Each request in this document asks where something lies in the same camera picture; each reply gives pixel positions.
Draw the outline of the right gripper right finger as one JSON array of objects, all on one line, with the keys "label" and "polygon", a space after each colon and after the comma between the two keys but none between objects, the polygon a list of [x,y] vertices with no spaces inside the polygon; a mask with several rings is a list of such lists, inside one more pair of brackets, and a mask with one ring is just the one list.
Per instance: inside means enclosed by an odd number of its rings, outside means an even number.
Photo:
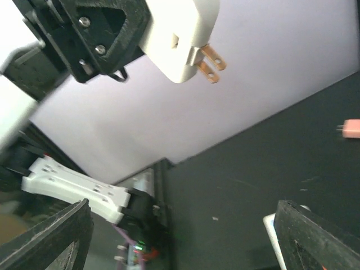
[{"label": "right gripper right finger", "polygon": [[293,201],[278,202],[274,228],[287,269],[359,269],[359,238]]}]

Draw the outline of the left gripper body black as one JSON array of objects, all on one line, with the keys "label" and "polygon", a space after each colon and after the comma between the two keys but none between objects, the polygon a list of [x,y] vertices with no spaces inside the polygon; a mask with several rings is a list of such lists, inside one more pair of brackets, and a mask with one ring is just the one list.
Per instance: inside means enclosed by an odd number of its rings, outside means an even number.
[{"label": "left gripper body black", "polygon": [[56,1],[15,1],[37,42],[15,49],[5,60],[5,77],[35,100],[43,100],[69,76],[86,83],[98,75],[71,23],[53,14]]}]

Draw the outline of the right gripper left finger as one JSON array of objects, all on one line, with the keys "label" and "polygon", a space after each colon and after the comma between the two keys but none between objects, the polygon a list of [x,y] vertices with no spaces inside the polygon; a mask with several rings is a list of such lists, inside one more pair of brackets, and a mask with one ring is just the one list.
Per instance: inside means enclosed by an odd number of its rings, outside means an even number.
[{"label": "right gripper left finger", "polygon": [[83,269],[93,233],[89,201],[59,211],[1,246],[1,269]]}]

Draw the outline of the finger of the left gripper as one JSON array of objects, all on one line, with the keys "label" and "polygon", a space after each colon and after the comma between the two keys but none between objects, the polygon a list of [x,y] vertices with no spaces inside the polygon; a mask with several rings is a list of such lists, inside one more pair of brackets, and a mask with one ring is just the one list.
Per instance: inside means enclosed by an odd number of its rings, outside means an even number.
[{"label": "finger of the left gripper", "polygon": [[150,20],[146,1],[60,1],[67,22],[58,54],[76,78],[86,76],[79,61],[95,74],[123,68],[138,47]]}]

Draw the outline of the white power strip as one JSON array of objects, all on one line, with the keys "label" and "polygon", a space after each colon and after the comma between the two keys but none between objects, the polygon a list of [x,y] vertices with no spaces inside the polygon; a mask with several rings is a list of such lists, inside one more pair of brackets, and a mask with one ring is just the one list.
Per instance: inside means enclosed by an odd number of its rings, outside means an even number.
[{"label": "white power strip", "polygon": [[309,233],[308,208],[280,200],[273,214],[263,218],[263,223],[281,269],[304,269],[305,259],[299,247],[305,246]]}]

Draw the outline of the white plug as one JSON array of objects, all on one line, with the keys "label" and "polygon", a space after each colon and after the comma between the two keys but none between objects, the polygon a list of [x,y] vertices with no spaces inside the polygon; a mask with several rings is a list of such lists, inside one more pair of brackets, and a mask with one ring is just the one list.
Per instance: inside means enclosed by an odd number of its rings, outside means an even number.
[{"label": "white plug", "polygon": [[202,72],[211,83],[227,64],[209,44],[220,10],[213,1],[146,1],[150,20],[139,43],[141,50],[172,82],[184,83]]}]

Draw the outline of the small pink plug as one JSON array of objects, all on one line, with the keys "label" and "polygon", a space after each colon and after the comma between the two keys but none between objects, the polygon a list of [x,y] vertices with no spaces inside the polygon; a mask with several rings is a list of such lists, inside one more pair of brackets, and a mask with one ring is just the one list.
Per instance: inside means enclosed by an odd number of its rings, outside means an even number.
[{"label": "small pink plug", "polygon": [[343,125],[337,126],[343,138],[346,139],[360,139],[360,120],[359,119],[347,119]]}]

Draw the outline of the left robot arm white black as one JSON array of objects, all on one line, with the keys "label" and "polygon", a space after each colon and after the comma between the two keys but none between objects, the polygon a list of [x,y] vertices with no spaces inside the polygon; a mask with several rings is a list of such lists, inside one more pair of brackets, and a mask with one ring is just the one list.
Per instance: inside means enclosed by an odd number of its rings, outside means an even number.
[{"label": "left robot arm white black", "polygon": [[[126,65],[142,56],[140,40],[150,20],[145,1],[15,1],[37,41],[6,57],[1,74],[37,102],[68,77],[79,83],[103,75],[123,83]],[[132,236],[168,231],[165,211],[154,195],[136,188],[102,184],[76,165],[51,157],[15,168],[22,189],[68,203],[88,199],[94,213]]]}]

